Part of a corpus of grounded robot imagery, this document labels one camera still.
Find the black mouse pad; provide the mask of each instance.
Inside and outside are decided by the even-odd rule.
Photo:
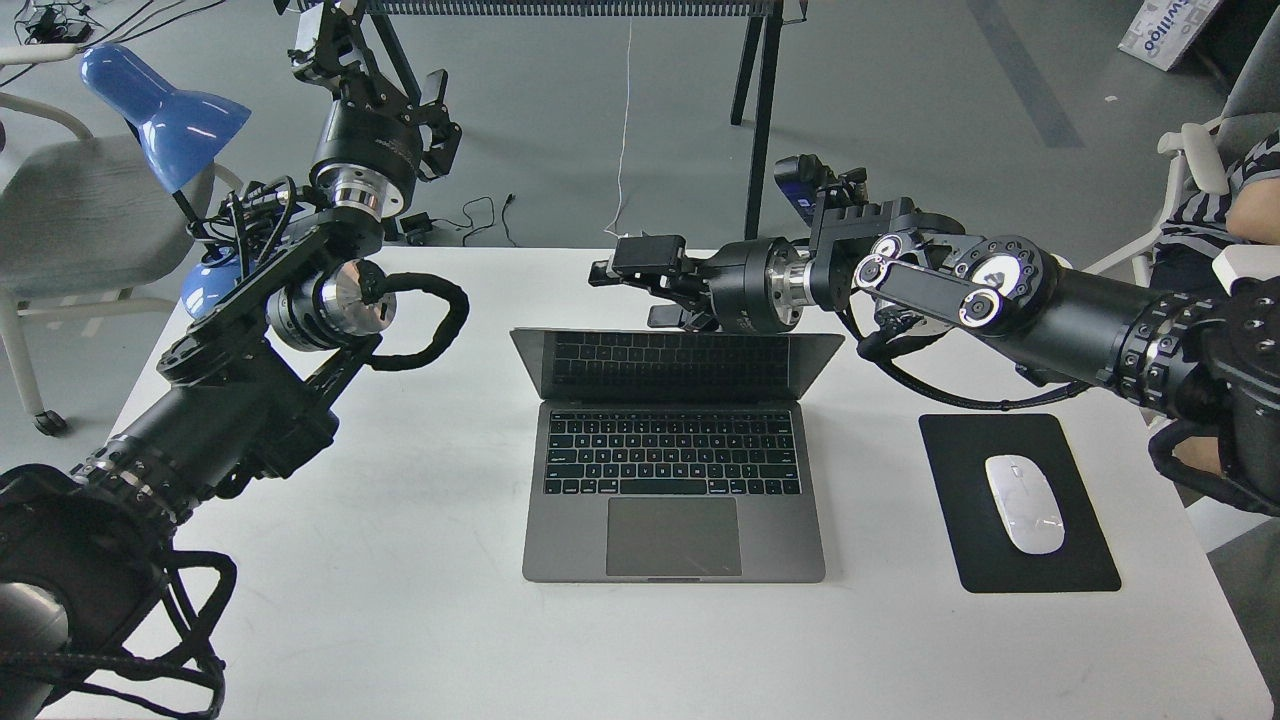
[[[1107,541],[1062,427],[1052,415],[922,415],[960,584],[974,593],[1120,589]],[[1021,455],[1043,470],[1066,537],[1047,555],[1028,555],[1009,539],[987,483],[992,455]]]

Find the gray floor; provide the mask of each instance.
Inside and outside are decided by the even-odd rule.
[[[137,5],[114,0],[97,15],[114,24]],[[0,13],[18,6],[0,1]],[[837,170],[865,165],[876,199],[909,195],[972,232],[1023,234],[1087,265],[1149,227],[1166,167],[1155,152],[1160,135],[1212,118],[1224,99],[1194,63],[1162,73],[1116,50],[1133,12],[1102,0],[813,3],[810,22],[783,31],[769,155],[815,152]],[[174,85],[253,110],[224,164],[244,178],[303,177],[329,99],[289,74],[294,27],[266,0],[234,0],[131,47]],[[420,187],[413,211],[465,223],[466,201],[488,195],[500,205],[513,193],[507,220],[517,243],[612,246],[600,228],[618,201],[628,22],[402,18],[397,27],[420,74],[449,69],[448,104],[465,129],[454,172]],[[744,27],[663,18],[630,26],[620,232],[680,233],[699,249],[741,237],[751,124],[733,128],[727,117]],[[122,128],[79,83],[74,63],[37,68],[5,90],[67,106],[97,132]],[[45,124],[0,119],[10,138],[4,177],[58,137]],[[472,209],[484,224],[488,205]],[[772,182],[760,229],[804,231]],[[460,238],[436,234],[442,243]],[[500,224],[471,243],[504,245]],[[173,296],[178,282],[148,292]],[[155,315],[108,319],[96,331],[83,322],[31,327],[46,401],[76,432],[38,436],[0,373],[0,464],[68,468],[100,443],[133,379],[151,372],[142,364],[161,325]],[[1270,555],[1213,559],[1251,635],[1274,637]],[[1280,679],[1268,642],[1253,647]]]

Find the laptop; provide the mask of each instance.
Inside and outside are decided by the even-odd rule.
[[[525,578],[814,583],[797,401],[838,334],[511,331],[544,400]]]

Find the black table leg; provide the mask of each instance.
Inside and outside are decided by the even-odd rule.
[[[744,240],[755,240],[760,231],[760,193],[764,191],[764,164],[769,152],[769,122],[773,118],[773,82],[778,73],[778,41],[782,35],[782,3],[774,3],[764,23],[764,49],[760,53],[760,87],[755,99],[755,138],[751,142],[751,176],[746,188],[746,228]]]
[[[737,87],[733,90],[733,109],[728,114],[728,124],[742,124],[742,109],[746,108],[746,90],[751,85],[751,69],[755,67],[755,50],[760,46],[760,27],[764,18],[751,15],[746,19],[746,40],[742,41],[742,61],[737,65]]]

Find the cardboard box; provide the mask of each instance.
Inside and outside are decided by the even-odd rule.
[[[1178,63],[1222,0],[1148,0],[1129,24],[1120,50],[1162,70]]]

